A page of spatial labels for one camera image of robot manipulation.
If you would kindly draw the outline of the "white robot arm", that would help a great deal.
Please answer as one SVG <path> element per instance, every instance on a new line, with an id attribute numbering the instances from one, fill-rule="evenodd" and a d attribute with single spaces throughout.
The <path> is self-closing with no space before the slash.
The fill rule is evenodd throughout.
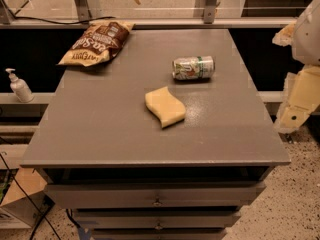
<path id="1" fill-rule="evenodd" d="M 297 20 L 272 39 L 291 46 L 292 57 L 303 67 L 288 73 L 274 128 L 283 134 L 297 131 L 320 106 L 320 0 L 312 0 Z"/>

